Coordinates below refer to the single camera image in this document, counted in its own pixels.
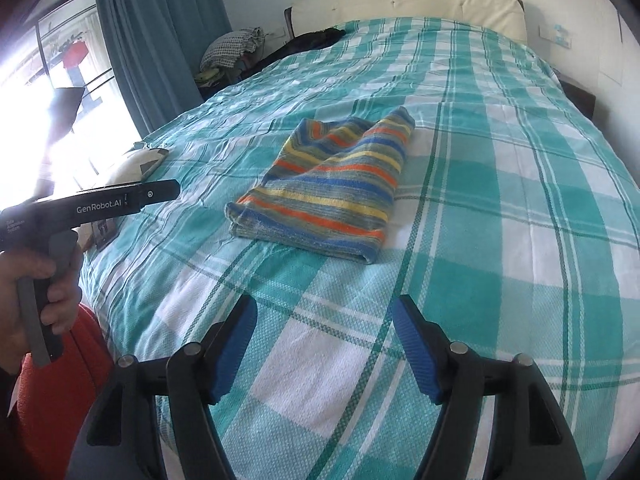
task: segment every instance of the window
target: window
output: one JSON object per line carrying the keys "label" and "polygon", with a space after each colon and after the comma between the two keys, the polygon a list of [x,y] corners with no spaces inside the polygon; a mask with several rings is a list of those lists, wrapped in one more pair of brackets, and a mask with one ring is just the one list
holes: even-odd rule
{"label": "window", "polygon": [[140,140],[104,44],[95,0],[41,18],[0,66],[0,209],[27,199],[40,170],[52,89],[85,88],[71,133],[50,154],[56,194],[87,189]]}

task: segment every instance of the checkered pillow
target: checkered pillow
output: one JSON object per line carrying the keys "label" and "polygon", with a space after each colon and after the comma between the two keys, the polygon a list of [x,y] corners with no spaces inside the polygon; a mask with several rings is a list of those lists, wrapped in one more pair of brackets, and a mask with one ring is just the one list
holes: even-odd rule
{"label": "checkered pillow", "polygon": [[202,56],[200,71],[221,66],[233,68],[245,52],[255,52],[264,43],[264,33],[260,27],[241,28],[228,32],[211,43]]}

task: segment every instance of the blanket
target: blanket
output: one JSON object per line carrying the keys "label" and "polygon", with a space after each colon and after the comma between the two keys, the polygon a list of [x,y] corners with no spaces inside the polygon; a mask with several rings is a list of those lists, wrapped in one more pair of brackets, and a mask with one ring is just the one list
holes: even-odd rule
{"label": "blanket", "polygon": [[[258,322],[211,409],[246,480],[410,480],[439,407],[420,393],[388,316],[409,294],[451,340],[532,356],[588,480],[640,428],[640,192],[549,65],[490,30],[431,18],[350,22],[145,138],[177,200],[127,216],[82,283],[115,355],[171,355],[243,293]],[[229,234],[302,119],[415,120],[375,265]],[[493,399],[470,479],[482,478]],[[158,397],[172,444],[168,402]]]}
{"label": "blanket", "polygon": [[372,264],[414,127],[403,107],[375,124],[302,120],[260,185],[226,205],[231,234]]}

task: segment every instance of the red object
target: red object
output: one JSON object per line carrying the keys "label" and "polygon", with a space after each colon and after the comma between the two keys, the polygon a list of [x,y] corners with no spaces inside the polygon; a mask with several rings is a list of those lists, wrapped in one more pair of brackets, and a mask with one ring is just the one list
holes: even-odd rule
{"label": "red object", "polygon": [[63,336],[65,352],[46,368],[22,364],[16,439],[46,480],[63,480],[84,418],[106,382],[111,358],[94,314],[80,306],[71,332]]}
{"label": "red object", "polygon": [[65,70],[69,68],[75,68],[89,53],[89,49],[86,47],[84,41],[76,41],[66,50],[62,56],[62,66]]}

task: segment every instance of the hand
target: hand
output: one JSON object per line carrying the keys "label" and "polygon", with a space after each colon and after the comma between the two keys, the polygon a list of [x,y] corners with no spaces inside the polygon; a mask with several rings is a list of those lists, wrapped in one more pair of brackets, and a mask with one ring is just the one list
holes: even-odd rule
{"label": "hand", "polygon": [[[40,320],[44,325],[51,325],[56,335],[71,329],[78,315],[78,303],[82,299],[78,286],[81,267],[82,253],[76,246],[68,271],[47,291],[50,303],[42,309]],[[0,253],[0,367],[7,373],[17,374],[22,359],[30,351],[20,319],[16,281],[24,276],[43,280],[55,271],[53,260],[31,250]]]}

